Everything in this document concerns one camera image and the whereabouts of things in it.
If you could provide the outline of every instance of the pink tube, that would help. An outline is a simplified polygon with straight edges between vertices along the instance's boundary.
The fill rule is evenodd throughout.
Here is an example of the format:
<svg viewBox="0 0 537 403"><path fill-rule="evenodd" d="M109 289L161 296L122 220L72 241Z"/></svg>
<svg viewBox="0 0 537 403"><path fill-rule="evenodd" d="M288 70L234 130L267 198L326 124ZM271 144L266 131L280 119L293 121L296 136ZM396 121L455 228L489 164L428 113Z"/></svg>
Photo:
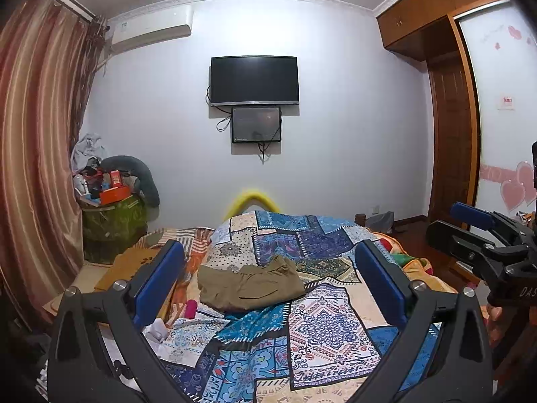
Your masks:
<svg viewBox="0 0 537 403"><path fill-rule="evenodd" d="M185 318L194 318L196 311L198 310L198 302L195 300L189 300L185 306Z"/></svg>

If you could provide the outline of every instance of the bolt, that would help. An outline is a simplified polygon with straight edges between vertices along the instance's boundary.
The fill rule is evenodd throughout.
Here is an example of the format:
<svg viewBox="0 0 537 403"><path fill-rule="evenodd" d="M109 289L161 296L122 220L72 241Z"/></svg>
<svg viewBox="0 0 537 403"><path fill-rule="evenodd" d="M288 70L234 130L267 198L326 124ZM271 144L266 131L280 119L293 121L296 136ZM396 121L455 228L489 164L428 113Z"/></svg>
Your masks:
<svg viewBox="0 0 537 403"><path fill-rule="evenodd" d="M410 286L412 286L414 290L419 291L426 290L428 288L427 284L423 280L413 280L410 282Z"/></svg>
<svg viewBox="0 0 537 403"><path fill-rule="evenodd" d="M462 290L462 293L466 296L466 297L473 297L475 296L475 291L470 288L469 286L465 287L463 290Z"/></svg>
<svg viewBox="0 0 537 403"><path fill-rule="evenodd" d="M127 287L127 280L116 280L112 285L112 288L114 288L114 290L123 290L126 287Z"/></svg>
<svg viewBox="0 0 537 403"><path fill-rule="evenodd" d="M67 297L72 297L76 294L77 288L76 286L70 286L65 290L65 295Z"/></svg>

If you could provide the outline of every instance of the wall-mounted monitor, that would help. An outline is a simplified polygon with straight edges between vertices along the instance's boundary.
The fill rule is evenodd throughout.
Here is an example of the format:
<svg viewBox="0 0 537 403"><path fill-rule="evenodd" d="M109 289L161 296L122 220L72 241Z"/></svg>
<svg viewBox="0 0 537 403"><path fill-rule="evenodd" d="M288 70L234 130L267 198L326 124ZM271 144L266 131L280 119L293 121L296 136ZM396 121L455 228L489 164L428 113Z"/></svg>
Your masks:
<svg viewBox="0 0 537 403"><path fill-rule="evenodd" d="M281 111L279 107L234 107L232 142L280 142Z"/></svg>
<svg viewBox="0 0 537 403"><path fill-rule="evenodd" d="M299 104L296 57L213 57L210 103L213 106Z"/></svg>

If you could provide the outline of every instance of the white wall-mounted air conditioner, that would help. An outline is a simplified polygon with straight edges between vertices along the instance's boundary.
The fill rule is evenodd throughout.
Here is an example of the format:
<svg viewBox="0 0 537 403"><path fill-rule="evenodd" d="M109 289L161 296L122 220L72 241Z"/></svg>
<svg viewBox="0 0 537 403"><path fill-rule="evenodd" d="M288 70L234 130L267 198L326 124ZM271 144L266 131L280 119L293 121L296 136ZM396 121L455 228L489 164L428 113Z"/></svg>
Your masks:
<svg viewBox="0 0 537 403"><path fill-rule="evenodd" d="M190 36L192 16L192 6L184 5L122 21L114 30L112 52L119 54L155 42Z"/></svg>

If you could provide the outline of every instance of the curtain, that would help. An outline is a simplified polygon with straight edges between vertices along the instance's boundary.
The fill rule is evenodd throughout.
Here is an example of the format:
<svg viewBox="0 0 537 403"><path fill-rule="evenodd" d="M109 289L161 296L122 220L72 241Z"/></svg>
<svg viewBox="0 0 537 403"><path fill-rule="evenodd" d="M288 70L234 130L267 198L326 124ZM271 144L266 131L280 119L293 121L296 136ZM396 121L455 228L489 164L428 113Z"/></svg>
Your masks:
<svg viewBox="0 0 537 403"><path fill-rule="evenodd" d="M84 259L69 153L92 78L88 31L55 0L24 0L0 35L0 271L30 327Z"/></svg>

